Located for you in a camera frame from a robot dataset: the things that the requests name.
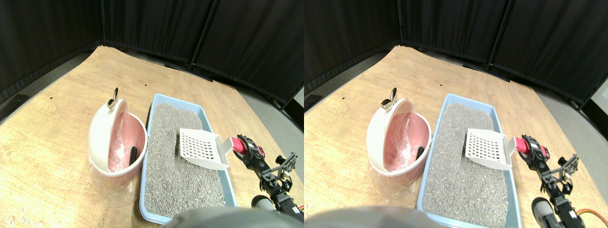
gray cat litter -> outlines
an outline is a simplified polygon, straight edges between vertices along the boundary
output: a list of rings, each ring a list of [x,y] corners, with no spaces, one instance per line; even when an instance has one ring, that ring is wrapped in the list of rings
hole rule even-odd
[[[486,112],[461,104],[443,113],[423,196],[426,212],[486,227],[505,227],[505,177],[464,156],[468,128],[493,130]]]
[[[179,155],[179,129],[202,129],[192,111],[166,103],[154,107],[148,139],[145,202],[150,213],[173,217],[197,207],[223,206],[218,172],[189,163]]]

orange wire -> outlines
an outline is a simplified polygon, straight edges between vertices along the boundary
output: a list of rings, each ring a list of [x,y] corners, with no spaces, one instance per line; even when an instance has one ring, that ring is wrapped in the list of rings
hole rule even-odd
[[[592,213],[592,214],[594,214],[595,216],[597,216],[598,218],[600,218],[602,220],[602,222],[604,222],[604,225],[606,225],[606,227],[608,227],[608,221],[606,221],[606,219],[602,215],[600,215],[598,212],[596,212],[594,210],[591,210],[591,209],[581,209],[581,210],[578,210],[576,212],[576,215],[581,216],[582,213]]]

gray floor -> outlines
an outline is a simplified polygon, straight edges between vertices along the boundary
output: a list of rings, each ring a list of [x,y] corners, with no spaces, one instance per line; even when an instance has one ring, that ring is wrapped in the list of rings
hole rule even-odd
[[[150,63],[164,66],[164,62],[143,54],[140,52],[129,51],[126,54],[136,57],[140,60],[145,60]],[[43,75],[32,84],[22,89],[19,94],[29,95],[30,98],[36,96],[37,93],[52,84],[64,74],[71,71],[73,68],[84,62],[91,54],[81,54],[61,66],[55,68],[49,73]],[[257,93],[248,88],[236,87],[237,91],[243,96],[247,104],[254,110],[255,114],[260,118],[266,129],[277,142],[278,147],[285,154],[295,153],[298,155],[295,172],[302,182],[304,182],[304,133],[301,132],[289,119],[279,112],[272,104],[260,97]],[[2,109],[8,104],[10,99],[0,105]],[[274,157],[268,158],[268,163],[274,165]]]
[[[454,57],[434,51],[423,53],[457,66],[462,66],[464,63]],[[348,83],[354,77],[379,62],[386,55],[387,54],[376,54],[360,62],[332,78],[319,88],[313,90],[305,97],[311,94],[320,95],[322,98],[329,96],[332,92]],[[547,109],[549,109],[549,112],[553,118],[555,118],[558,125],[562,128],[578,156],[585,163],[589,175],[591,175],[599,192],[608,204],[608,166],[605,165],[606,161],[608,161],[608,141],[603,138],[585,117],[559,98],[554,92],[542,88],[535,88],[534,90]],[[549,148],[549,150],[559,150],[559,148]],[[573,175],[573,184],[573,191],[576,191],[576,173]]]

plastic bag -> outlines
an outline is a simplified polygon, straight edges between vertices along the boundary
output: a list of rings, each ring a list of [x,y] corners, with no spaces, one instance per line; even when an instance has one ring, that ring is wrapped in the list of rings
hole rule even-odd
[[[368,162],[367,170],[371,182],[380,190],[386,199],[386,203],[397,206],[413,206],[418,199],[419,184],[416,178],[409,178],[407,175],[383,176],[378,173]]]
[[[142,152],[145,134],[141,124],[128,112],[118,113],[108,153],[108,169],[111,172],[129,167],[131,147],[137,148],[137,157]]]
[[[139,196],[139,185],[141,183],[141,172],[139,170],[143,163],[137,164],[137,167],[129,173],[115,177],[99,173],[90,162],[88,163],[91,182],[101,192],[100,196],[104,203],[109,206],[122,206],[135,202],[135,199]]]
[[[428,143],[426,122],[415,112],[400,113],[391,118],[384,142],[384,167],[396,171],[416,161],[419,147]]]

robotic arm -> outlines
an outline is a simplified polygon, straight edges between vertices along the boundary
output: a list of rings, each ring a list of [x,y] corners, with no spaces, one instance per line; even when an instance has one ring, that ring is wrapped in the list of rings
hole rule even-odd
[[[517,150],[519,156],[528,165],[528,168],[536,171],[538,174],[538,177],[542,181],[541,191],[547,192],[550,202],[554,206],[554,209],[552,209],[551,204],[545,198],[539,197],[534,199],[532,202],[532,212],[538,224],[543,228],[585,227],[582,219],[576,215],[570,201],[565,198],[566,195],[572,192],[573,185],[570,177],[578,170],[578,156],[575,154],[569,160],[561,157],[558,160],[558,164],[561,167],[551,170],[547,165],[547,160],[551,158],[549,149],[541,146],[536,139],[530,136],[522,136],[521,139],[517,139]],[[553,176],[555,173],[559,173],[558,178]],[[557,221],[553,210],[558,214],[561,222]]]
[[[251,206],[276,210],[304,222],[304,212],[296,206],[294,200],[287,194],[292,185],[289,172],[295,168],[297,156],[293,153],[286,159],[279,156],[275,160],[279,166],[270,168],[266,163],[264,150],[256,145],[253,140],[238,135],[236,139],[232,138],[232,142],[234,144],[234,154],[248,169],[255,172],[260,179],[260,190],[266,191],[270,196],[270,198],[261,195],[254,197]]]

